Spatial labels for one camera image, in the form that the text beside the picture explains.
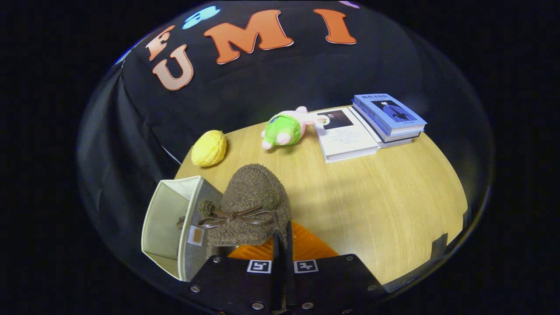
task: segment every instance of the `wooden table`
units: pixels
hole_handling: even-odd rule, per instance
[[[286,188],[292,220],[339,254],[358,255],[381,284],[428,261],[432,242],[444,233],[449,243],[461,231],[465,193],[425,133],[406,145],[327,164],[312,126],[296,145],[265,151],[265,124],[226,134],[226,157],[218,165],[194,166],[189,151],[175,179],[201,175],[224,192],[240,167],[266,166]]]

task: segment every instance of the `letter m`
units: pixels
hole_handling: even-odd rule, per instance
[[[269,50],[286,47],[293,44],[293,40],[286,37],[278,21],[279,10],[260,11],[251,16],[245,29],[233,24],[222,23],[204,32],[204,36],[214,40],[219,57],[218,64],[224,64],[237,59],[241,53],[231,49],[236,45],[250,54],[255,49],[256,36],[260,35],[259,48]]]

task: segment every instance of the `green and pink plush toy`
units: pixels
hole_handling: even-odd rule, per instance
[[[304,135],[307,125],[326,125],[329,122],[325,115],[308,113],[305,106],[296,110],[285,110],[274,115],[261,133],[263,148],[269,150],[278,145],[296,144]]]

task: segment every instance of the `portrait on book cover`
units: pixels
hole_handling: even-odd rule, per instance
[[[325,128],[325,129],[334,129],[334,128],[340,128],[340,127],[346,127],[346,126],[353,125],[353,123],[350,121],[350,119],[341,110],[334,110],[332,112],[322,113],[322,115],[325,115],[325,116],[329,117],[329,119],[330,119],[329,124],[326,124],[326,125],[323,126],[323,128]]]
[[[404,108],[400,107],[397,103],[391,100],[372,101],[379,107],[385,114],[389,115],[395,122],[409,122],[415,121],[416,118],[410,115]]]

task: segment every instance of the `orange letter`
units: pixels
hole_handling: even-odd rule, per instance
[[[355,44],[357,40],[350,36],[344,18],[346,15],[338,11],[315,9],[313,12],[323,17],[326,28],[329,29],[329,35],[325,38],[329,43],[334,44]]]
[[[255,49],[257,34],[260,35],[259,48],[269,50],[286,47],[293,44],[293,40],[286,37],[284,30],[278,21],[279,10],[260,11],[251,16],[247,28],[242,29],[233,24],[222,23],[204,32],[214,40],[214,44],[220,55],[216,62],[224,64],[233,61],[241,55],[240,52],[231,49],[231,44],[241,48],[250,54]]]
[[[152,39],[152,41],[146,45],[146,48],[150,51],[150,61],[152,61],[159,53],[161,53],[165,46],[167,46],[167,43],[162,44],[161,42],[169,39],[169,31],[174,27],[175,25],[169,26],[165,29],[165,31],[161,32],[158,36],[156,36],[156,38]]]
[[[193,78],[193,65],[190,64],[190,60],[185,54],[185,49],[186,45],[181,45],[169,55],[171,58],[177,59],[181,70],[183,70],[183,74],[180,77],[174,78],[171,73],[169,73],[169,70],[165,66],[167,64],[167,59],[160,61],[152,70],[152,73],[160,79],[161,84],[168,90],[176,91],[187,85],[190,79]]]

